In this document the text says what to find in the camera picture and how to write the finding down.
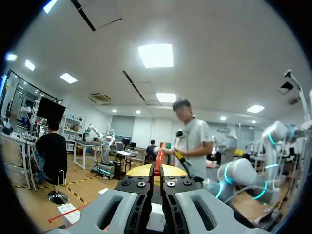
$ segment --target white t-shirt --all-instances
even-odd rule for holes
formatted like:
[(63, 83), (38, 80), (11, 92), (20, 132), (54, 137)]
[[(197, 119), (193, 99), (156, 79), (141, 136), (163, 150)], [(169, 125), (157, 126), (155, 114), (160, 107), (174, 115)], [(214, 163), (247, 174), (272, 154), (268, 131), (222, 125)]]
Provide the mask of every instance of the white t-shirt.
[[(184, 137), (176, 138), (175, 146), (179, 150), (191, 151), (200, 146), (203, 142), (211, 142), (210, 129), (205, 121), (194, 118), (191, 122), (186, 124), (180, 131), (185, 134)], [(192, 156), (186, 158), (191, 162), (192, 166), (198, 171), (198, 175), (203, 179), (206, 178), (206, 155)], [(184, 167), (180, 161), (175, 157), (175, 166), (183, 170)]]

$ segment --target chrome stool base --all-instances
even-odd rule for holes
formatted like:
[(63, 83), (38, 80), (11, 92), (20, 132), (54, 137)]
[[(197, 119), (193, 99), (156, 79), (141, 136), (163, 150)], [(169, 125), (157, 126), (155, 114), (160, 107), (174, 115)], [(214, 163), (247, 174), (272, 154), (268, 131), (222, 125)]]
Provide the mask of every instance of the chrome stool base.
[(48, 193), (48, 198), (49, 198), (49, 201), (57, 205), (63, 205), (68, 202), (68, 196), (63, 192), (51, 191)]

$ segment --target yellow black caution tape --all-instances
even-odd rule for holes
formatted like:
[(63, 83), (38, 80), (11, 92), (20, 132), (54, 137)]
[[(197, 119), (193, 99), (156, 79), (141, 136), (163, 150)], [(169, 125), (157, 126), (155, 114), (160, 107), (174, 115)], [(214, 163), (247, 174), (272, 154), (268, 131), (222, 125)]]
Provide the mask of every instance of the yellow black caution tape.
[[(86, 181), (86, 180), (90, 180), (90, 179), (94, 179), (94, 178), (99, 178), (100, 176), (96, 175), (95, 177), (91, 177), (91, 178), (87, 178), (87, 179), (81, 179), (81, 180), (77, 180), (77, 181), (74, 181), (74, 182), (70, 182), (70, 183), (66, 183), (66, 184), (76, 184), (76, 183), (79, 183), (79, 182), (83, 182), (83, 181)], [(15, 185), (13, 184), (13, 186), (15, 188), (23, 188), (23, 189), (28, 189), (27, 186), (23, 186), (23, 185)], [(37, 189), (49, 189), (49, 188), (54, 188), (54, 186), (36, 186)]]
[(94, 178), (99, 178), (99, 176), (96, 175), (95, 177), (91, 177), (91, 178), (87, 178), (87, 179), (81, 179), (81, 180), (77, 180), (77, 181), (66, 183), (66, 184), (76, 184), (76, 183), (83, 182), (83, 181), (90, 180), (90, 179), (94, 179)]
[[(16, 184), (13, 184), (13, 186), (14, 186), (15, 188), (28, 189), (27, 186), (23, 186), (23, 185), (16, 185)], [(37, 188), (37, 189), (48, 189), (48, 188), (54, 188), (54, 186), (37, 186), (36, 188)]]
[(75, 195), (80, 201), (82, 201), (84, 204), (88, 204), (88, 202), (86, 202), (85, 200), (83, 200), (82, 198), (81, 198), (81, 196), (79, 196), (78, 194), (76, 194), (71, 188), (69, 188), (68, 186), (66, 186), (66, 188), (69, 190), (69, 191), (71, 191), (72, 192), (72, 194), (73, 195)]

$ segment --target square ceiling light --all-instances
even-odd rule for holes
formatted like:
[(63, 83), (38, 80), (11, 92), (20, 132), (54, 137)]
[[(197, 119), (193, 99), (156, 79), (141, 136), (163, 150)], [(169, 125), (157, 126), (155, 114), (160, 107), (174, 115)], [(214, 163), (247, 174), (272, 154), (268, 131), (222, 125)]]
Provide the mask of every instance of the square ceiling light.
[(28, 67), (32, 71), (34, 71), (34, 69), (35, 69), (35, 66), (28, 60), (26, 60), (25, 66)]
[(259, 105), (253, 105), (252, 107), (250, 107), (247, 111), (251, 112), (251, 113), (258, 113), (260, 111), (262, 111), (264, 109), (263, 106), (259, 106)]
[(15, 61), (18, 56), (14, 54), (6, 54), (5, 59), (8, 61)]
[(67, 72), (64, 73), (63, 75), (60, 76), (60, 78), (62, 78), (64, 81), (66, 81), (67, 83), (74, 83), (77, 80), (75, 78), (73, 78), (70, 74), (68, 74)]
[(47, 3), (43, 10), (45, 11), (45, 13), (49, 13), (49, 11), (51, 10), (51, 8), (54, 6), (54, 4), (57, 2), (58, 0), (51, 0), (49, 3)]
[(174, 66), (171, 44), (144, 45), (137, 49), (146, 68)]
[(156, 94), (159, 102), (174, 103), (176, 101), (176, 94)]

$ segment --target person sitting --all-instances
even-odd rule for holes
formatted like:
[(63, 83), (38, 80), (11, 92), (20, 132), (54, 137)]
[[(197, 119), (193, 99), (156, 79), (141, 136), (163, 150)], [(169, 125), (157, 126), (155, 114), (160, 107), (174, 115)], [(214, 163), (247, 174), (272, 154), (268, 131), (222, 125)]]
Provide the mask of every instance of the person sitting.
[(41, 167), (38, 175), (40, 183), (44, 183), (45, 178), (57, 178), (60, 168), (67, 169), (66, 140), (58, 134), (59, 123), (57, 119), (48, 119), (49, 134), (36, 142), (35, 157)]
[(151, 140), (151, 145), (147, 147), (146, 149), (146, 154), (145, 154), (145, 162), (148, 163), (150, 156), (152, 156), (152, 161), (156, 161), (157, 155), (154, 153), (154, 148), (157, 147), (155, 146), (155, 141)]

